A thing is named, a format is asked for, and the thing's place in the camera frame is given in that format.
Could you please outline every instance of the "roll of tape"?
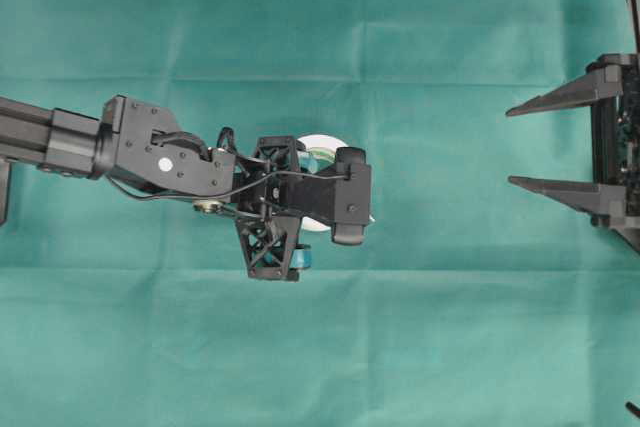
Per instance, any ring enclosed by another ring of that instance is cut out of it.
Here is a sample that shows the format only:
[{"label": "roll of tape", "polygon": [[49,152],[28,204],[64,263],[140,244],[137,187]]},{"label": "roll of tape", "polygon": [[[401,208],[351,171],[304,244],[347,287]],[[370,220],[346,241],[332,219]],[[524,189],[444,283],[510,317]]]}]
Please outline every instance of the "roll of tape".
[{"label": "roll of tape", "polygon": [[[336,160],[336,150],[338,150],[339,147],[348,147],[346,142],[324,134],[305,135],[304,137],[300,137],[298,140],[306,147],[306,154],[310,154],[310,156],[315,157],[315,159],[325,160],[331,163]],[[303,154],[305,153],[301,152],[300,155],[298,155],[298,158],[301,159],[301,155]],[[302,219],[302,229],[308,232],[326,232],[327,230],[331,230],[331,227],[310,217],[304,217]]]}]

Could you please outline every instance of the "wire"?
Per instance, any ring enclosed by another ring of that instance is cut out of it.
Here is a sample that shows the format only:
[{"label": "wire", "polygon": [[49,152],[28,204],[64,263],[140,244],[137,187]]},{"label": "wire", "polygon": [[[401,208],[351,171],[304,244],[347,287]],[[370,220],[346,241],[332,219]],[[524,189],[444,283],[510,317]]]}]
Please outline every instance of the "wire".
[{"label": "wire", "polygon": [[237,189],[230,190],[225,192],[224,194],[217,195],[189,195],[189,194],[154,194],[154,195],[136,195],[129,192],[122,185],[112,179],[110,176],[106,175],[106,179],[109,181],[111,185],[113,185],[116,189],[122,192],[127,197],[138,200],[141,202],[145,202],[147,200],[163,200],[163,199],[173,199],[173,200],[217,200],[224,199],[225,197],[230,197],[232,195],[239,194],[240,192],[244,192],[245,190],[249,190],[256,185],[260,185],[263,182],[266,182],[270,177],[274,177],[276,175],[292,175],[295,177],[307,177],[311,179],[320,179],[320,180],[344,180],[347,178],[346,175],[332,175],[328,177],[324,177],[322,175],[308,174],[306,172],[293,172],[291,170],[276,170],[271,172],[264,177],[259,178],[258,180],[254,180],[253,182],[243,185],[242,187],[238,187]]}]

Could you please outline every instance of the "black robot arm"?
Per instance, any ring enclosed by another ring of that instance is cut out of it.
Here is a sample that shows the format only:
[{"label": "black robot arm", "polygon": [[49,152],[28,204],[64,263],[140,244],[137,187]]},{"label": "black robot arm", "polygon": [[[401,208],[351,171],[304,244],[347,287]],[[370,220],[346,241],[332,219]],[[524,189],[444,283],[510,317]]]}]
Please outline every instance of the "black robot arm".
[{"label": "black robot arm", "polygon": [[291,136],[262,137],[244,156],[228,127],[207,147],[168,109],[124,96],[107,102],[100,120],[0,98],[0,224],[14,162],[65,177],[105,177],[138,201],[189,202],[233,217],[250,277],[298,280],[310,266],[309,247],[298,242],[302,218],[330,226],[335,243],[358,245],[371,199],[363,150],[338,149],[335,162],[316,173],[301,167],[304,151]]}]

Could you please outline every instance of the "white circular sticker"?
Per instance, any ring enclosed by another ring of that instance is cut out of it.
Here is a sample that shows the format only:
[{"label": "white circular sticker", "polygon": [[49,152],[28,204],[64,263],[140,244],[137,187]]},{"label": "white circular sticker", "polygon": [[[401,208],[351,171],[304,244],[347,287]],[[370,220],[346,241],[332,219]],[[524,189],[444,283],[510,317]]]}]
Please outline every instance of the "white circular sticker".
[{"label": "white circular sticker", "polygon": [[158,161],[158,168],[163,172],[169,172],[173,169],[173,162],[168,157],[163,157]]}]

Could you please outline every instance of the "black cable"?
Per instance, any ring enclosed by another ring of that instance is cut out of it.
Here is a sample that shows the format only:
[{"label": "black cable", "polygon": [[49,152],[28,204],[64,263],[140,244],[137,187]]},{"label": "black cable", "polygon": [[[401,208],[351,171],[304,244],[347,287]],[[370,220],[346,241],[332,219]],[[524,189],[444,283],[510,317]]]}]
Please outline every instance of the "black cable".
[{"label": "black cable", "polygon": [[264,177],[261,177],[258,180],[254,180],[253,182],[251,182],[251,183],[249,183],[247,185],[243,185],[242,187],[238,187],[237,189],[230,190],[228,192],[225,192],[224,194],[217,194],[217,195],[189,195],[189,194],[136,195],[136,194],[132,194],[127,189],[122,187],[118,182],[113,180],[108,175],[106,175],[105,177],[109,181],[109,183],[111,183],[111,185],[113,185],[116,189],[118,189],[120,192],[125,194],[127,197],[132,198],[134,200],[139,200],[141,202],[144,202],[144,201],[147,201],[147,200],[162,200],[162,199],[173,199],[173,200],[217,200],[217,199],[224,199],[225,197],[230,197],[232,195],[239,194],[240,192],[244,192],[245,190],[251,189],[251,188],[255,187],[256,185],[260,185],[261,183],[266,182],[270,177],[273,177],[273,176],[276,176],[276,175],[293,175],[293,176],[296,176],[296,177],[307,177],[307,178],[311,178],[311,179],[321,179],[321,180],[343,180],[343,179],[347,178],[346,175],[332,175],[332,176],[329,176],[329,177],[324,177],[322,175],[307,174],[306,172],[293,172],[291,170],[276,170],[274,172],[271,172],[271,173],[265,175]]},{"label": "black cable", "polygon": [[236,153],[238,149],[236,149],[236,139],[235,133],[231,127],[223,127],[218,135],[218,142],[216,142],[216,146],[221,149],[224,146],[224,141],[227,141],[227,149],[231,153]]},{"label": "black cable", "polygon": [[202,159],[209,159],[209,148],[204,140],[190,132],[170,132],[168,134],[156,134],[151,137],[151,142],[162,147],[164,144],[180,144],[186,142],[198,149]]}]

